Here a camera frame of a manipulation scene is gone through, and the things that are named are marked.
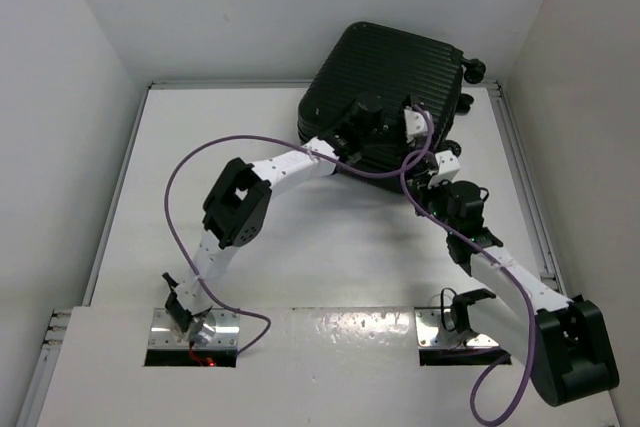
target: white table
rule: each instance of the white table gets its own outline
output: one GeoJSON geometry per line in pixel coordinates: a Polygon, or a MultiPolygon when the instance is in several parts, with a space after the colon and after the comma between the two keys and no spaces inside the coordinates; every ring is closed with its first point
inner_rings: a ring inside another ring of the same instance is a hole
{"type": "MultiPolygon", "coordinates": [[[[142,367],[160,275],[183,260],[166,227],[162,195],[174,165],[213,138],[236,133],[296,141],[304,88],[151,90],[100,264],[91,307],[74,310],[38,425],[472,426],[471,385],[482,368],[420,367],[412,307],[443,287],[475,288],[450,260],[445,235],[399,195],[344,176],[312,181],[272,202],[260,236],[215,286],[233,305],[273,316],[271,333],[236,369],[142,367]]],[[[537,272],[507,155],[484,88],[450,138],[463,147],[460,179],[491,192],[487,225],[537,272]]],[[[191,250],[201,204],[224,164],[282,152],[233,142],[193,159],[172,195],[191,250]]],[[[261,328],[243,319],[241,343],[261,328]]],[[[497,369],[481,411],[502,411],[519,365],[497,369]]],[[[532,387],[507,425],[599,427],[614,419],[608,394],[561,408],[532,387]]]]}

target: purple cable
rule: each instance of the purple cable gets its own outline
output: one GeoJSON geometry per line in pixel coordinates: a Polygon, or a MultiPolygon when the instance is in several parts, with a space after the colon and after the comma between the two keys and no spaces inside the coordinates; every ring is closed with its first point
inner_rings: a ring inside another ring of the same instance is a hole
{"type": "MultiPolygon", "coordinates": [[[[402,166],[404,167],[404,166],[409,165],[410,159],[415,157],[415,156],[416,156],[416,152],[411,152],[409,155],[407,155],[407,157],[402,162],[402,166]]],[[[534,310],[533,304],[531,303],[531,299],[529,298],[529,294],[524,289],[522,284],[518,281],[518,279],[516,279],[515,276],[511,272],[509,272],[509,269],[507,269],[506,267],[501,265],[501,263],[500,263],[500,261],[498,261],[498,259],[496,259],[493,255],[491,255],[489,252],[484,250],[482,247],[480,247],[478,244],[473,242],[471,239],[469,239],[465,235],[463,235],[460,232],[452,229],[450,226],[448,226],[447,224],[445,224],[444,222],[442,222],[441,220],[437,219],[435,216],[433,216],[429,212],[427,212],[413,198],[413,196],[411,195],[411,192],[409,192],[409,188],[407,186],[407,179],[406,179],[406,176],[405,176],[405,172],[402,172],[400,174],[400,186],[402,187],[402,192],[404,192],[404,195],[407,197],[409,202],[411,202],[411,205],[413,205],[415,207],[416,211],[420,215],[426,217],[427,219],[429,219],[434,224],[442,227],[449,234],[455,235],[457,238],[462,240],[465,244],[467,244],[471,248],[473,248],[476,252],[484,255],[492,263],[500,265],[500,271],[520,291],[520,294],[522,294],[522,298],[524,299],[524,302],[525,302],[525,304],[527,306],[527,315],[529,317],[529,342],[528,342],[527,360],[525,362],[524,372],[522,374],[522,379],[520,380],[520,385],[518,386],[518,390],[516,391],[515,395],[513,396],[513,400],[511,401],[511,403],[509,403],[509,405],[507,406],[506,410],[494,420],[486,420],[486,419],[482,418],[480,416],[480,414],[478,413],[478,409],[476,408],[476,396],[478,395],[478,389],[480,388],[480,385],[482,384],[484,379],[487,377],[487,375],[489,375],[489,373],[493,369],[495,369],[498,365],[500,365],[501,363],[503,363],[505,361],[506,356],[500,357],[493,364],[491,364],[489,367],[487,367],[487,369],[484,372],[482,372],[480,377],[478,377],[478,380],[476,380],[476,383],[473,385],[473,388],[471,389],[471,396],[470,396],[470,399],[469,399],[469,404],[471,406],[471,413],[473,414],[473,417],[480,424],[485,425],[487,427],[496,427],[498,425],[501,425],[509,417],[511,417],[511,415],[515,412],[516,408],[518,407],[518,404],[520,403],[520,401],[524,397],[524,392],[525,392],[525,390],[527,388],[527,383],[529,382],[529,379],[531,378],[531,372],[533,371],[533,361],[534,361],[535,351],[536,351],[536,317],[535,317],[536,314],[535,314],[535,310],[534,310]]]]}
{"type": "Polygon", "coordinates": [[[178,245],[178,248],[180,249],[180,252],[182,252],[183,257],[187,261],[187,264],[189,264],[189,267],[191,268],[191,270],[195,274],[196,278],[198,279],[198,283],[202,287],[202,290],[204,290],[204,292],[209,296],[209,298],[213,302],[215,302],[218,306],[222,307],[223,309],[226,309],[229,312],[233,312],[233,313],[238,314],[238,315],[246,315],[247,317],[253,317],[253,318],[256,318],[256,319],[264,320],[266,322],[266,324],[267,324],[265,326],[265,328],[262,330],[262,332],[260,332],[251,342],[247,343],[247,345],[245,345],[244,347],[242,347],[241,349],[238,350],[238,355],[240,355],[245,350],[249,349],[251,346],[256,344],[256,342],[260,341],[260,339],[262,339],[266,335],[266,333],[271,328],[271,319],[269,317],[267,317],[266,315],[262,315],[262,314],[259,314],[257,312],[250,312],[248,310],[243,310],[243,309],[239,309],[239,308],[236,308],[236,307],[232,307],[229,304],[223,302],[207,286],[207,283],[202,278],[200,278],[200,270],[198,269],[196,264],[191,259],[191,256],[189,255],[189,252],[187,252],[187,248],[184,246],[184,243],[182,242],[182,239],[180,239],[180,236],[178,235],[178,231],[176,230],[175,226],[173,225],[173,220],[171,218],[171,211],[170,211],[170,208],[169,208],[169,196],[171,194],[171,187],[173,186],[173,182],[175,181],[176,176],[178,175],[178,172],[180,172],[182,167],[184,167],[184,165],[187,162],[189,162],[189,160],[191,160],[195,155],[199,154],[200,152],[202,152],[203,150],[205,150],[205,149],[207,149],[209,147],[221,144],[223,142],[230,142],[232,140],[258,140],[258,141],[267,142],[267,143],[270,143],[270,144],[282,145],[284,147],[288,147],[290,149],[297,150],[299,152],[303,152],[305,154],[314,155],[316,157],[319,157],[321,159],[324,159],[324,160],[326,160],[328,162],[331,162],[331,163],[337,165],[342,170],[346,170],[347,172],[351,172],[352,174],[355,174],[355,175],[358,175],[360,177],[364,177],[364,178],[367,178],[367,179],[388,179],[388,178],[391,178],[391,177],[396,177],[398,175],[404,175],[405,172],[411,170],[413,167],[418,165],[418,163],[427,154],[429,154],[429,147],[431,146],[431,140],[433,138],[433,131],[434,131],[434,126],[433,126],[433,121],[431,120],[431,115],[428,112],[425,112],[424,110],[422,110],[420,107],[413,106],[413,109],[416,112],[418,112],[420,115],[422,115],[422,117],[424,117],[424,119],[425,119],[425,122],[427,123],[427,129],[428,129],[428,131],[427,131],[427,141],[425,142],[424,146],[420,150],[416,150],[416,151],[414,151],[414,152],[412,152],[410,154],[414,158],[413,161],[409,162],[405,158],[405,161],[402,163],[402,167],[400,167],[399,169],[393,170],[391,172],[381,172],[381,173],[366,172],[364,170],[360,170],[360,169],[356,169],[354,167],[351,167],[350,165],[347,165],[347,164],[345,164],[343,162],[340,162],[339,160],[336,160],[336,159],[334,159],[332,157],[329,157],[328,155],[324,155],[324,154],[321,154],[319,152],[307,150],[307,149],[305,149],[304,147],[302,147],[300,145],[296,145],[296,144],[293,144],[291,142],[287,142],[287,141],[284,141],[284,140],[273,139],[271,137],[264,137],[264,136],[261,136],[261,135],[230,135],[228,137],[222,137],[220,139],[212,140],[210,142],[202,144],[200,147],[197,147],[194,150],[192,150],[191,152],[189,152],[178,163],[178,165],[176,165],[176,167],[173,169],[173,172],[171,173],[171,176],[169,177],[169,180],[167,181],[167,186],[166,186],[165,191],[164,191],[164,215],[165,215],[165,218],[167,220],[167,226],[169,227],[169,231],[171,232],[171,236],[173,237],[173,239],[175,240],[176,244],[178,245]]]}

